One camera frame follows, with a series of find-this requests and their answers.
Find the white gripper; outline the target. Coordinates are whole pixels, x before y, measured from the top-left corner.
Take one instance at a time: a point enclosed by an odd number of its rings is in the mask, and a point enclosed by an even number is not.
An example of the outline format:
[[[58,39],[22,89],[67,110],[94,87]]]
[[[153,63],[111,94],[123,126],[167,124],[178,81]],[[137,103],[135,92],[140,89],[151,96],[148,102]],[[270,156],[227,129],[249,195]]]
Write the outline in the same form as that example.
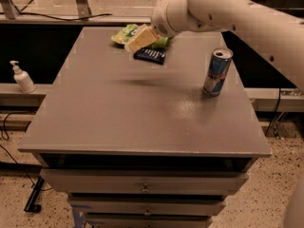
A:
[[[175,5],[177,0],[157,0],[156,6],[150,17],[151,27],[139,28],[134,36],[124,45],[127,52],[134,53],[141,48],[145,48],[155,43],[159,35],[163,37],[174,37],[179,32],[172,27],[169,22],[168,9]]]

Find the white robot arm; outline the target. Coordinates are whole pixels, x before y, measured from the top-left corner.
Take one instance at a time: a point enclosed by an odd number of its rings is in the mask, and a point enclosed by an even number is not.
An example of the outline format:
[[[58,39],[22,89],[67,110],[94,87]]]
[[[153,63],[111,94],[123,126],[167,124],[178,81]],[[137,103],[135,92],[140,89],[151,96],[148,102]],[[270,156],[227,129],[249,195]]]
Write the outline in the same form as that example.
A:
[[[174,36],[220,27],[304,89],[303,21],[251,0],[148,0],[151,32]]]

